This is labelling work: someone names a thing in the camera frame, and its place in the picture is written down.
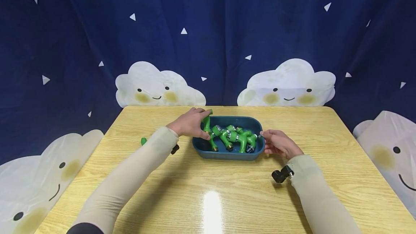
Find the dark blue curtain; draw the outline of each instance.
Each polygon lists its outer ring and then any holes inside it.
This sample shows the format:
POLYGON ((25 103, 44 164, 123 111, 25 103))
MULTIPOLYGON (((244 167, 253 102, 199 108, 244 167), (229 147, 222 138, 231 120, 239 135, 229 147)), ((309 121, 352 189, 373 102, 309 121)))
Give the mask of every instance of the dark blue curtain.
POLYGON ((115 80, 139 61, 178 73, 206 105, 237 105, 253 75, 304 59, 336 76, 326 105, 350 130, 382 110, 416 121, 415 3, 0 0, 0 164, 105 132, 121 111, 115 80))

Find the small green part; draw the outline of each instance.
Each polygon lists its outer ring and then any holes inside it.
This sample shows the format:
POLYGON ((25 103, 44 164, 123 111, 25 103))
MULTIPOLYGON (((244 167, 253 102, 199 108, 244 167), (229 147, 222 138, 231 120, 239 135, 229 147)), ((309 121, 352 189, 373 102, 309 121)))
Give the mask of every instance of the small green part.
POLYGON ((246 147, 247 147, 247 136, 243 134, 239 134, 237 141, 240 142, 240 151, 238 152, 245 153, 246 147))
POLYGON ((213 114, 213 111, 211 110, 211 114, 206 116, 204 119, 202 119, 202 124, 204 125, 204 132, 210 131, 210 115, 213 114))
POLYGON ((239 133, 239 134, 241 134, 243 132, 243 128, 237 127, 236 128, 236 132, 239 133))
POLYGON ((208 132, 208 133, 210 133, 210 135, 211 135, 211 139, 209 139, 209 143, 210 143, 210 145, 211 145, 211 149, 212 149, 212 151, 214 151, 214 152, 218 152, 218 146, 215 144, 215 142, 214 142, 214 134, 213 133, 211 133, 211 132, 208 132))
POLYGON ((229 130, 230 132, 233 132, 233 131, 235 131, 235 127, 233 125, 229 125, 227 127, 227 130, 229 130))
POLYGON ((228 136, 227 130, 222 130, 219 136, 220 136, 220 139, 224 143, 226 148, 228 146, 231 146, 231 147, 233 146, 233 144, 231 144, 230 141, 228 141, 228 139, 227 139, 227 136, 228 136))
POLYGON ((219 125, 215 125, 212 128, 212 132, 214 133, 215 136, 221 135, 221 127, 219 127, 219 125))
POLYGON ((245 135, 245 136, 251 136, 251 131, 250 130, 247 130, 247 131, 244 131, 244 132, 242 132, 242 133, 239 133, 240 135, 245 135))
POLYGON ((256 148, 256 141, 257 141, 257 135, 252 134, 251 136, 247 136, 247 143, 252 146, 254 149, 256 148))
POLYGON ((235 131, 230 132, 228 136, 228 139, 230 139, 231 142, 237 141, 237 133, 235 131))

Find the arm sleeve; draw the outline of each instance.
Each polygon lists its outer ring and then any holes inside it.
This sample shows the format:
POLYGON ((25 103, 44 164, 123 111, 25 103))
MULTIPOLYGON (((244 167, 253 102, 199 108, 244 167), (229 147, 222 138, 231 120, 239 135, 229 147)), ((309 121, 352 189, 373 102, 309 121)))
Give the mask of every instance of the arm sleeve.
POLYGON ((149 174, 161 165, 178 143, 178 135, 159 128, 139 150, 130 155, 99 185, 85 202, 74 225, 91 223, 104 234, 113 233, 121 209, 149 174))
POLYGON ((361 233, 350 213, 329 188, 312 157, 299 155, 289 160, 287 165, 295 173, 292 185, 314 234, 361 233))

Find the green hose connector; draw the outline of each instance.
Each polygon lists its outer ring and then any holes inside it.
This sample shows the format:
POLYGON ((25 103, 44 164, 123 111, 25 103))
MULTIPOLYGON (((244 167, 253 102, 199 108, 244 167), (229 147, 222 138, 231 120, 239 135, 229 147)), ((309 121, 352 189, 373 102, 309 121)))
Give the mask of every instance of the green hose connector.
POLYGON ((228 130, 228 131, 230 131, 230 132, 233 132, 233 131, 235 131, 235 130, 236 130, 236 128, 235 128, 235 126, 233 126, 233 125, 229 125, 229 126, 227 127, 227 130, 228 130))
POLYGON ((241 131, 240 131, 240 133, 239 133, 240 135, 245 135, 245 136, 247 136, 247 137, 249 137, 249 136, 251 136, 251 131, 250 130, 247 130, 247 131, 244 131, 244 132, 242 132, 241 133, 241 131))
POLYGON ((208 116, 206 116, 204 119, 202 119, 202 124, 204 125, 204 132, 210 132, 210 115, 213 114, 213 111, 211 110, 211 114, 209 114, 208 116))
POLYGON ((215 135, 216 137, 218 137, 219 135, 221 135, 221 131, 222 131, 222 128, 221 128, 219 125, 215 125, 215 126, 212 128, 212 132, 214 133, 214 135, 215 135))
POLYGON ((257 135, 252 134, 251 136, 247 136, 247 153, 254 153, 256 149, 256 142, 257 142, 257 135))
POLYGON ((247 136, 243 134, 239 134, 237 136, 237 141, 240 142, 240 151, 239 153, 245 153, 247 147, 247 136))
POLYGON ((237 133, 235 131, 228 133, 228 140, 231 142, 237 141, 237 133))
POLYGON ((220 137, 221 141, 225 145, 225 149, 227 149, 230 152, 233 151, 233 144, 230 143, 230 141, 228 141, 227 139, 227 136, 228 136, 227 130, 222 130, 222 128, 219 125, 216 125, 215 127, 212 128, 212 132, 214 133, 214 135, 220 137))
POLYGON ((215 137, 214 133, 212 133, 212 132, 207 132, 207 133, 209 133, 210 136, 211 136, 211 138, 209 139, 209 143, 211 145, 212 151, 213 152, 218 152, 218 146, 214 142, 214 137, 215 137))
POLYGON ((237 127, 235 130, 239 134, 243 133, 243 128, 241 128, 241 127, 237 127))

